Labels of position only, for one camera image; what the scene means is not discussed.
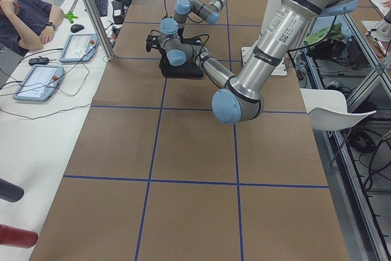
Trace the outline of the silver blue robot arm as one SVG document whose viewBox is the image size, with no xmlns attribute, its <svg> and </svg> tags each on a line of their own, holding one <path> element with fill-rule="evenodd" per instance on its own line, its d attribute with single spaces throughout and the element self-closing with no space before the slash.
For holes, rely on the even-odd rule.
<svg viewBox="0 0 391 261">
<path fill-rule="evenodd" d="M 174 20 L 178 23 L 180 38 L 183 38 L 186 20 L 190 13 L 196 14 L 208 24 L 215 24 L 220 17 L 220 11 L 227 2 L 228 0 L 211 0 L 206 4 L 202 0 L 177 0 Z"/>
<path fill-rule="evenodd" d="M 182 37 L 186 19 L 196 14 L 209 24 L 219 19 L 228 0 L 178 0 L 173 17 L 162 19 L 159 35 L 147 37 L 146 49 L 157 49 L 173 67 L 193 63 L 217 85 L 212 99 L 215 117 L 222 123 L 252 120 L 263 111 L 261 88 L 267 82 L 308 20 L 341 15 L 356 9 L 359 0 L 280 0 L 271 22 L 258 38 L 239 75 L 218 62 L 204 45 L 186 43 Z"/>
</svg>

